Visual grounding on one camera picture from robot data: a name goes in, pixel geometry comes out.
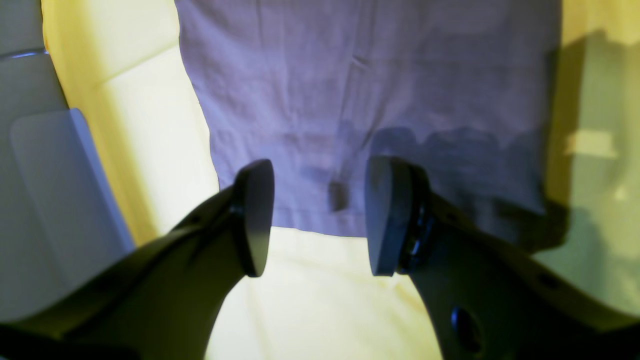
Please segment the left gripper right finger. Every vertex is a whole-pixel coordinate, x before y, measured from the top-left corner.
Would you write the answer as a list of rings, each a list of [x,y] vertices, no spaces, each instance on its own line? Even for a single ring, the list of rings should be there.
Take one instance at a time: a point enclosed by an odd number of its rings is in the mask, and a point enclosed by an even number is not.
[[[374,276],[407,275],[444,360],[637,360],[639,319],[487,235],[397,157],[366,164]]]

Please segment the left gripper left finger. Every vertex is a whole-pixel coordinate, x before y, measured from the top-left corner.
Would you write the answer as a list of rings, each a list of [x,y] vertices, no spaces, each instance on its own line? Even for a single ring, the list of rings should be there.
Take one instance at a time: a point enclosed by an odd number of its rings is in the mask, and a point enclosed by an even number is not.
[[[1,324],[7,360],[203,360],[230,291],[263,275],[272,162],[254,161],[163,237],[69,296]]]

